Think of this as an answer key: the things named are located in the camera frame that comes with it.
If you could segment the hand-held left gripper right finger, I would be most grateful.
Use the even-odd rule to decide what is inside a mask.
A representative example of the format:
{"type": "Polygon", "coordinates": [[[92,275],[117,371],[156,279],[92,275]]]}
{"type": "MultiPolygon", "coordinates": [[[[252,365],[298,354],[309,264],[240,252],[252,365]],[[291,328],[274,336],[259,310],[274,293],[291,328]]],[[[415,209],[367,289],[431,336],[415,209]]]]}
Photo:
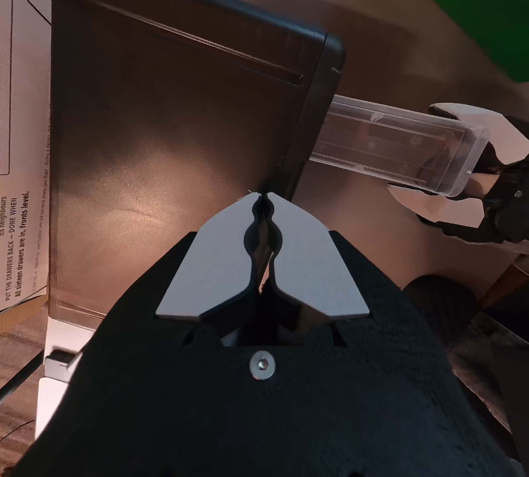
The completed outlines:
{"type": "Polygon", "coordinates": [[[282,326],[313,326],[370,314],[329,229],[275,193],[264,196],[272,236],[269,285],[282,326]]]}

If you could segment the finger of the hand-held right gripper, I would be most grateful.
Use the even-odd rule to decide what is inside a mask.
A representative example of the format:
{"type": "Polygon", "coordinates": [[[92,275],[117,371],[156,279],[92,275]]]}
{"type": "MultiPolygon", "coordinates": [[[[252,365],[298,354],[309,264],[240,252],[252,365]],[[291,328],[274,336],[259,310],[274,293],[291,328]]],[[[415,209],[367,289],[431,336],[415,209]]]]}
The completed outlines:
{"type": "Polygon", "coordinates": [[[461,103],[434,103],[429,106],[429,110],[485,128],[488,131],[488,140],[501,163],[519,161],[519,130],[502,114],[461,103]]]}
{"type": "Polygon", "coordinates": [[[493,225],[484,198],[499,175],[472,174],[462,193],[446,197],[394,183],[388,191],[419,219],[437,227],[445,236],[473,244],[501,244],[502,236],[493,225]]]}

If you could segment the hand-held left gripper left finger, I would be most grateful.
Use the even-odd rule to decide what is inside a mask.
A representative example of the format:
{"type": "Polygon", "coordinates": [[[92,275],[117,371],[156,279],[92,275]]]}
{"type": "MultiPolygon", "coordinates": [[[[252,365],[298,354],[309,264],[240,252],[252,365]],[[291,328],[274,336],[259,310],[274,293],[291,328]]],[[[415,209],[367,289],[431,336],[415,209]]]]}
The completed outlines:
{"type": "Polygon", "coordinates": [[[198,230],[156,309],[158,317],[215,317],[255,288],[261,202],[261,194],[247,194],[198,230]]]}

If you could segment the clear plastic drawer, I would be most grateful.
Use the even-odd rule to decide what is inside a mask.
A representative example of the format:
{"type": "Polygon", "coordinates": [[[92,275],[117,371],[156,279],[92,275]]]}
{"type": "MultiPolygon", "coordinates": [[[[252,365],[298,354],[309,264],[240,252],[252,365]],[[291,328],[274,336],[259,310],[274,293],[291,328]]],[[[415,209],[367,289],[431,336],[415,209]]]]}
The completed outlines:
{"type": "Polygon", "coordinates": [[[454,197],[488,139],[479,124],[335,95],[309,159],[454,197]]]}

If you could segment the black drawer cabinet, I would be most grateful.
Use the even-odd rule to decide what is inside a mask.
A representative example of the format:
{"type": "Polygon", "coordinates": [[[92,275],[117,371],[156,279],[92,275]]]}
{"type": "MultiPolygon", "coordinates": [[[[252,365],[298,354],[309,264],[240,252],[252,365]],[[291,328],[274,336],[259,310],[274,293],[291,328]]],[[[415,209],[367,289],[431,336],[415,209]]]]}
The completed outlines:
{"type": "Polygon", "coordinates": [[[50,317],[96,329],[188,232],[292,200],[340,40],[239,0],[52,0],[50,317]]]}

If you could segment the black textured chair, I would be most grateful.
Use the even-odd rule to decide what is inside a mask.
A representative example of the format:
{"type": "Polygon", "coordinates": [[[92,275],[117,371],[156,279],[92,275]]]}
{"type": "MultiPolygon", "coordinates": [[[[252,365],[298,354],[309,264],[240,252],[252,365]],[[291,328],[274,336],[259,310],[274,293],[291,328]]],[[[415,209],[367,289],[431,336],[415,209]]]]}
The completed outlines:
{"type": "Polygon", "coordinates": [[[469,288],[440,275],[418,277],[403,289],[403,293],[444,349],[460,342],[480,311],[477,298],[469,288]]]}

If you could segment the silver metal clamp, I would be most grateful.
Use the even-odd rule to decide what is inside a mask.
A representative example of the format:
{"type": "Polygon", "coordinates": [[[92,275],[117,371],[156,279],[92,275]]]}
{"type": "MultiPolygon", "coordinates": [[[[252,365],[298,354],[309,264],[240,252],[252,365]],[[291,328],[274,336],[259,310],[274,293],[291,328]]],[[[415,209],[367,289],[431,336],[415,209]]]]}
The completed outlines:
{"type": "Polygon", "coordinates": [[[82,355],[82,349],[77,353],[54,349],[44,358],[44,377],[69,384],[82,355]]]}

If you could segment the white instruction poster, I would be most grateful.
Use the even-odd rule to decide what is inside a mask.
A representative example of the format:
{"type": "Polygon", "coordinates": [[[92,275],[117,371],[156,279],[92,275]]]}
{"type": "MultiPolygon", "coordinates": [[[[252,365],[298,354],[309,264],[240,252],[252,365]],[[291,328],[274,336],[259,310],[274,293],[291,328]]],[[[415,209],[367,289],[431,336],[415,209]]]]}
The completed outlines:
{"type": "Polygon", "coordinates": [[[1,312],[47,293],[51,0],[1,0],[1,312]]]}

